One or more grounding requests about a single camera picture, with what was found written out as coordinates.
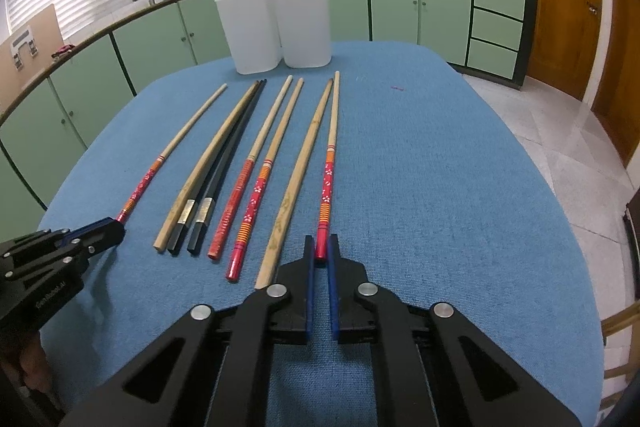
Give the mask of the person's left hand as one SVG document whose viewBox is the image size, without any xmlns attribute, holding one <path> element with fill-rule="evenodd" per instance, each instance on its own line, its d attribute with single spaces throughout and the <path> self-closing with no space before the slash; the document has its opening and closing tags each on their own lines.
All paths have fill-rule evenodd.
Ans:
<svg viewBox="0 0 640 427">
<path fill-rule="evenodd" d="M 1 345 L 1 368 L 21 398 L 45 397 L 56 405 L 52 369 L 40 332 L 12 346 Z"/>
</svg>

